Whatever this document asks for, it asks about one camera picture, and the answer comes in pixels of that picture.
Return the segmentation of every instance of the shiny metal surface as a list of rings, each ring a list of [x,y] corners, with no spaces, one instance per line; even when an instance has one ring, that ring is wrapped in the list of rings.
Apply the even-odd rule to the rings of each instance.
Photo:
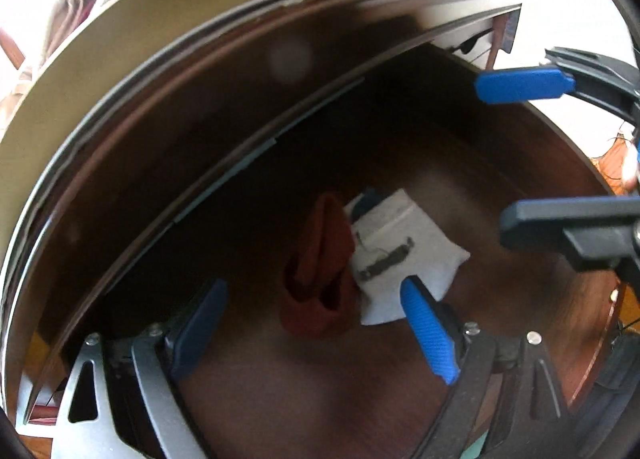
[[[131,358],[136,370],[140,393],[166,459],[207,459],[207,454],[194,438],[175,401],[162,365],[156,354],[162,331],[150,327],[131,344]]]
[[[47,173],[47,165],[65,140],[106,93],[152,55],[193,28],[249,1],[117,0],[74,32],[64,49],[50,60],[20,104],[0,144],[0,181],[3,183],[0,188],[1,318],[13,316],[14,310],[15,292],[4,287],[9,265],[9,260],[5,259],[8,247],[19,244],[17,225],[32,220],[21,219],[20,215],[33,213],[31,199],[40,193],[35,188],[43,184],[39,178]],[[19,334],[13,336],[19,346],[30,346],[33,350],[32,323],[39,319],[46,300],[44,295],[25,295],[24,301],[31,304],[31,316],[25,320],[25,330],[20,329]],[[5,331],[0,332],[4,346],[8,335]],[[0,353],[0,359],[6,357]],[[35,367],[33,371],[26,371],[27,377],[37,375],[41,358],[39,353],[34,353]],[[1,381],[2,405],[15,423],[16,394],[13,391],[7,396],[8,380],[3,376]]]
[[[118,436],[111,413],[103,352],[101,339],[93,345],[85,344],[80,350],[60,404],[51,459],[85,457],[144,459],[146,457]],[[72,403],[85,367],[90,367],[93,371],[90,378],[94,385],[97,415],[95,419],[73,421]]]
[[[540,333],[536,333],[535,331],[529,331],[527,333],[527,342],[531,345],[540,345],[542,344],[542,336],[540,336]]]
[[[476,336],[480,334],[480,326],[477,322],[466,322],[464,329],[467,336]]]
[[[51,348],[31,364],[21,419],[93,301],[248,154],[376,65],[427,42],[454,48],[452,32],[474,35],[520,3],[260,0],[143,65],[67,140],[22,215],[5,260],[6,406],[33,332]]]

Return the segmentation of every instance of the white pad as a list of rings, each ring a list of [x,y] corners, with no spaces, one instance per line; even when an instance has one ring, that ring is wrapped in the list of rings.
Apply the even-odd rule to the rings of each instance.
[[[447,293],[460,265],[470,254],[452,243],[437,224],[402,189],[382,201],[353,226],[356,250],[351,270],[363,292],[360,321],[375,325],[404,318],[400,305],[400,284],[417,275],[433,298]],[[360,273],[390,252],[407,243],[414,246],[404,261],[382,274],[364,280]]]

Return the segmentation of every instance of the clamp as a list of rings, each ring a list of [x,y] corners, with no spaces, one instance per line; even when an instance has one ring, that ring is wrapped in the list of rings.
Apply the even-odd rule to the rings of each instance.
[[[87,336],[60,404],[52,459],[211,457],[175,397],[175,382],[202,358],[227,300],[226,282],[210,280],[166,324],[116,341]]]
[[[640,72],[610,56],[578,49],[546,49],[548,64],[485,71],[476,94],[488,104],[573,96],[604,109],[633,126],[640,124]]]
[[[400,298],[431,369],[451,387],[412,459],[459,459],[496,373],[502,386],[479,458],[577,458],[572,419],[539,333],[494,337],[475,322],[460,325],[418,277],[403,281]]]

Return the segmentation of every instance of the blue clamp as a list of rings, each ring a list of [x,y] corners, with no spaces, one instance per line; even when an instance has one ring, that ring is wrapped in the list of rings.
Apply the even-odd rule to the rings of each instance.
[[[170,356],[168,373],[173,381],[190,375],[200,362],[222,319],[228,297],[224,280],[209,280],[170,322],[165,344]]]
[[[556,66],[487,71],[476,79],[476,94],[488,104],[559,98],[574,90],[574,78]]]
[[[426,286],[417,277],[408,277],[400,285],[400,303],[406,319],[431,370],[447,385],[460,376],[458,365],[462,334],[450,326]]]

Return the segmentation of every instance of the metal bracket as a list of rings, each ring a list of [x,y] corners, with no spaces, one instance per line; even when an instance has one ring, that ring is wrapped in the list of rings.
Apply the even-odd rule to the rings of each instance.
[[[467,333],[462,371],[445,406],[412,459],[458,459],[474,429],[500,342]],[[479,459],[575,459],[573,423],[542,337],[520,340],[513,367],[504,371],[500,397]]]
[[[105,367],[102,339],[97,334],[89,335],[80,349],[62,397],[51,459],[146,459],[122,441],[116,432]],[[94,419],[74,422],[71,412],[81,376],[93,381],[97,411]]]
[[[578,49],[546,49],[546,58],[575,80],[568,94],[640,124],[640,72],[610,56]]]
[[[640,295],[638,197],[518,201],[500,215],[500,242],[562,253],[577,271],[613,269]]]
[[[151,425],[166,459],[207,459],[185,422],[156,353],[162,331],[151,326],[133,340],[131,357]]]

